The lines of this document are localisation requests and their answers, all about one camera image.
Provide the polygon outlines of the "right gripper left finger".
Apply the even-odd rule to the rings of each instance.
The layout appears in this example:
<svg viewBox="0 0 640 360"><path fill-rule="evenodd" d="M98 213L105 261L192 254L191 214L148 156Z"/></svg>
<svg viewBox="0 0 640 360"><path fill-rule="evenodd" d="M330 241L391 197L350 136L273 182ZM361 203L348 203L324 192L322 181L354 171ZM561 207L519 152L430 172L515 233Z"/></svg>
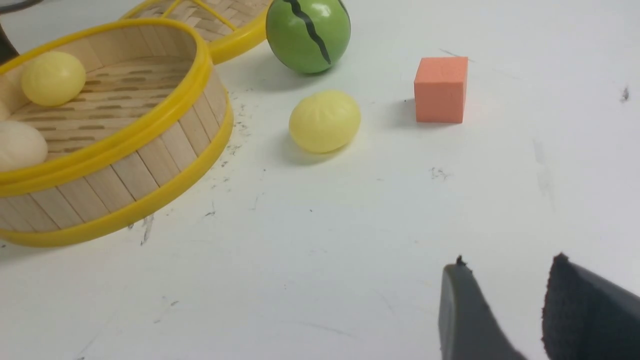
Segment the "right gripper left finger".
<svg viewBox="0 0 640 360"><path fill-rule="evenodd" d="M525 359L502 331L462 256L443 267L438 331L443 360Z"/></svg>

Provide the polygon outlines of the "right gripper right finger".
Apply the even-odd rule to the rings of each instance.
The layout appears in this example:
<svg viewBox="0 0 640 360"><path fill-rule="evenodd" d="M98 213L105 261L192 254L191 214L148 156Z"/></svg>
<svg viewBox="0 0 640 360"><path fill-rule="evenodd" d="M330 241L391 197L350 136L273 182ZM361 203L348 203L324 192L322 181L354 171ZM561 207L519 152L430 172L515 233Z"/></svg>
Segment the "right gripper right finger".
<svg viewBox="0 0 640 360"><path fill-rule="evenodd" d="M542 344L551 360L637 360L639 296L560 253L547 280Z"/></svg>

